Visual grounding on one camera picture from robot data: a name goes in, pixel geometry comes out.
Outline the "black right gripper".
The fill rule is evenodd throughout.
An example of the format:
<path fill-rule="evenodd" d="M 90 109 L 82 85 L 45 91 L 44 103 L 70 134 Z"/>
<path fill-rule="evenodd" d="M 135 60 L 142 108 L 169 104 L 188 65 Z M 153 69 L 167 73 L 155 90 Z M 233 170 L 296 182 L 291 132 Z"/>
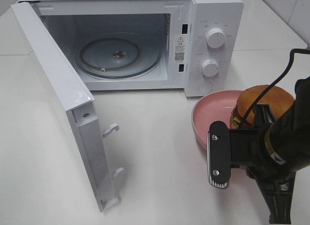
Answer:
<path fill-rule="evenodd" d="M 247 166 L 269 208 L 269 222 L 290 222 L 295 185 L 295 164 L 289 160 L 293 150 L 293 104 L 277 120 L 268 104 L 253 108 L 251 129 L 231 129 L 222 121 L 210 125 L 207 134 L 208 181 L 216 188 L 227 188 L 231 168 Z M 259 179 L 257 173 L 289 173 L 285 177 Z"/>

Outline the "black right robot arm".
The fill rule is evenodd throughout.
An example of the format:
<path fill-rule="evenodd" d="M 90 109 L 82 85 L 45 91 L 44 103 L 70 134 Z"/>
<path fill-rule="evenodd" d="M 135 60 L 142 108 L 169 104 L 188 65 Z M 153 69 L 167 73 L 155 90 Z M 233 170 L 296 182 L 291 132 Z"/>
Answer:
<path fill-rule="evenodd" d="M 207 135 L 208 181 L 229 186 L 231 169 L 245 166 L 270 210 L 272 224 L 291 222 L 295 176 L 310 164 L 310 80 L 295 84 L 296 100 L 275 119 L 268 105 L 256 105 L 251 129 L 230 129 L 215 121 Z"/>

